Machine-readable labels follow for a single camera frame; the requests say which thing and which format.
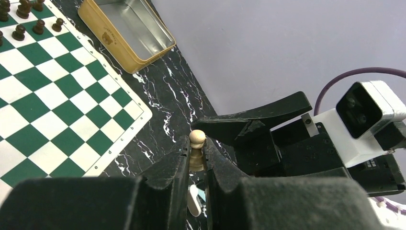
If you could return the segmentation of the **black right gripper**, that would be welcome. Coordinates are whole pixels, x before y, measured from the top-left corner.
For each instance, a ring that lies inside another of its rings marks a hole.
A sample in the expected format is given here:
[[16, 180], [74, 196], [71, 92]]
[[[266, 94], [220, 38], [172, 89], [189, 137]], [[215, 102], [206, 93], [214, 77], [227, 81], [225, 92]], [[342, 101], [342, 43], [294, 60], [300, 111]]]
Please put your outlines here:
[[230, 114], [198, 118], [191, 129], [226, 145], [235, 146], [237, 166], [254, 177], [322, 176], [348, 177], [371, 197], [397, 195], [406, 190], [406, 180], [392, 154], [345, 166], [322, 123], [310, 136], [303, 124], [270, 131], [312, 110], [302, 91], [272, 103]]

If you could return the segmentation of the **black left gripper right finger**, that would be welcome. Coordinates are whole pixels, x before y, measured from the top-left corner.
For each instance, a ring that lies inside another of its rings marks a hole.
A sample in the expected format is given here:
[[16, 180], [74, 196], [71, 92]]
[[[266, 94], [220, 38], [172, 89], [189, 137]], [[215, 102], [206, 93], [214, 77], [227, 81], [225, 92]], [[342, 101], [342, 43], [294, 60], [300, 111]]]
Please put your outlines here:
[[364, 189], [343, 168], [251, 177], [211, 139], [203, 148], [210, 230], [383, 230]]

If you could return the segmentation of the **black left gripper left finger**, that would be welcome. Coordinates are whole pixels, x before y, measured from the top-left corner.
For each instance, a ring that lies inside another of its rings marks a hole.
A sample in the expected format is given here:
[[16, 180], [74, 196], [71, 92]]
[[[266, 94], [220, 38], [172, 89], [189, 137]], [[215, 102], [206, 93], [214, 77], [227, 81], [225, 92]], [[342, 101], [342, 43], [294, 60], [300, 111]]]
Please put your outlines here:
[[29, 179], [0, 208], [3, 230], [183, 230], [190, 139], [135, 177]]

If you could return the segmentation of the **light wooden pawn piece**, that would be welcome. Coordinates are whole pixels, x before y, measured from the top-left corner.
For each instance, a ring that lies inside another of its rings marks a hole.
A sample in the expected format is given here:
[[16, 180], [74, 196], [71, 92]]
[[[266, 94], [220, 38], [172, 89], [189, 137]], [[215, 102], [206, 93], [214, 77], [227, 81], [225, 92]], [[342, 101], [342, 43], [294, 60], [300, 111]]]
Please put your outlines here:
[[206, 141], [206, 135], [201, 130], [193, 130], [189, 134], [190, 139], [190, 170], [201, 172], [204, 170], [202, 148]]

